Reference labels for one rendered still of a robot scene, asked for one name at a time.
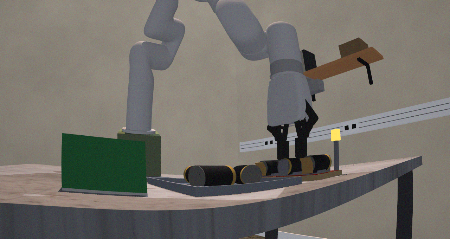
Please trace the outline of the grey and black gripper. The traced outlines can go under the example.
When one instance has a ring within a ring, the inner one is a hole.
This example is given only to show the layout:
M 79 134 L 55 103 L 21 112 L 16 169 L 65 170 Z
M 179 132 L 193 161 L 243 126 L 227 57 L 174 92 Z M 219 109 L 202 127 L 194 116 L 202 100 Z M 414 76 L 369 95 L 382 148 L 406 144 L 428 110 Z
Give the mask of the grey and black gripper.
M 277 141 L 278 160 L 289 158 L 289 142 L 286 140 L 288 127 L 291 126 L 295 126 L 298 136 L 295 138 L 295 157 L 307 156 L 307 137 L 310 136 L 318 116 L 313 110 L 310 88 L 305 75 L 296 71 L 282 71 L 271 76 L 268 86 L 267 120 L 267 130 Z

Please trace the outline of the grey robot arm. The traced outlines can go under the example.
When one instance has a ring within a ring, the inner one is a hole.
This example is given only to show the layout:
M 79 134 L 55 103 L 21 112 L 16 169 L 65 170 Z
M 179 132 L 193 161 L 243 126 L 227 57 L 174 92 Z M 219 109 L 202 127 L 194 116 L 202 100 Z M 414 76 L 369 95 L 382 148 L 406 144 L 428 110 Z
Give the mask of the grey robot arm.
M 266 31 L 243 0 L 195 0 L 208 2 L 229 38 L 247 60 L 269 58 L 271 76 L 282 71 L 303 74 L 297 31 L 288 22 L 274 22 Z M 152 129 L 153 70 L 172 64 L 185 34 L 184 23 L 173 18 L 179 0 L 156 0 L 144 27 L 145 36 L 162 41 L 136 42 L 130 50 L 130 76 L 126 127 L 131 134 L 155 134 Z

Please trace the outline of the black and gold battery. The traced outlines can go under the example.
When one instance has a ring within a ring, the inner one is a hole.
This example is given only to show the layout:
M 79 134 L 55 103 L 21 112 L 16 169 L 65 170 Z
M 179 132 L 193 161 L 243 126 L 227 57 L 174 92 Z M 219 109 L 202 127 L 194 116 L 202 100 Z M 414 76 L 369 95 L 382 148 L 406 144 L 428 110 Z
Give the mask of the black and gold battery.
M 256 165 L 241 165 L 233 168 L 236 172 L 235 183 L 256 183 L 262 178 L 261 169 Z
M 277 165 L 280 160 L 268 160 L 268 161 L 260 161 L 263 162 L 266 167 L 266 176 L 271 175 L 273 173 L 278 173 Z
M 323 169 L 326 169 L 327 171 L 331 167 L 332 160 L 331 157 L 327 154 L 310 155 L 306 157 L 310 157 L 313 162 L 313 173 Z
M 288 175 L 302 171 L 300 158 L 287 158 L 280 161 L 283 160 L 288 160 Z
M 189 173 L 189 170 L 190 170 L 191 167 L 192 167 L 192 166 L 188 166 L 188 167 L 184 170 L 184 179 L 185 179 L 186 182 L 188 182 L 188 183 L 189 183 L 189 180 L 188 180 L 188 173 Z
M 236 177 L 231 166 L 192 166 L 188 173 L 191 186 L 234 185 Z

